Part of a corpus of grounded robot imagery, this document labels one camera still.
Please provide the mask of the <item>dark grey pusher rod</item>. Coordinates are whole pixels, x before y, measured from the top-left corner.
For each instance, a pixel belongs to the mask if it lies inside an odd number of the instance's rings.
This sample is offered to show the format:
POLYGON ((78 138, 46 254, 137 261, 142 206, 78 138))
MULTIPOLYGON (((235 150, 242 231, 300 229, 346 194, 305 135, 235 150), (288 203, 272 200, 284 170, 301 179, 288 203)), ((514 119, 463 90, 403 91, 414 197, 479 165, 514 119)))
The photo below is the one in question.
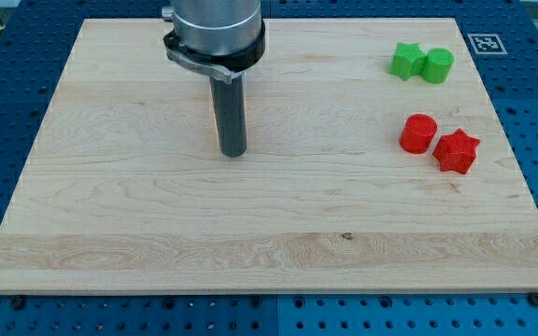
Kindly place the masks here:
POLYGON ((210 78, 219 148, 227 157, 239 157, 247 150, 243 77, 227 84, 210 78))

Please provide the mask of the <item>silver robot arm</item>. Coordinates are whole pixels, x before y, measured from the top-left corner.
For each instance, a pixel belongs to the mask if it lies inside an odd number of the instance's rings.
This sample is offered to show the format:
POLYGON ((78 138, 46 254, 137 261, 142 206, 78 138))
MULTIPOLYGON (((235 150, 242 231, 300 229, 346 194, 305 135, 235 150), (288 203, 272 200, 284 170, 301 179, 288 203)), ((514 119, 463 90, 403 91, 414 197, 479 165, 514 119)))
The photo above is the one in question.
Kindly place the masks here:
POLYGON ((162 17, 167 58, 209 78, 219 148, 227 157, 247 150, 243 75, 265 51, 260 0, 172 0, 162 17))

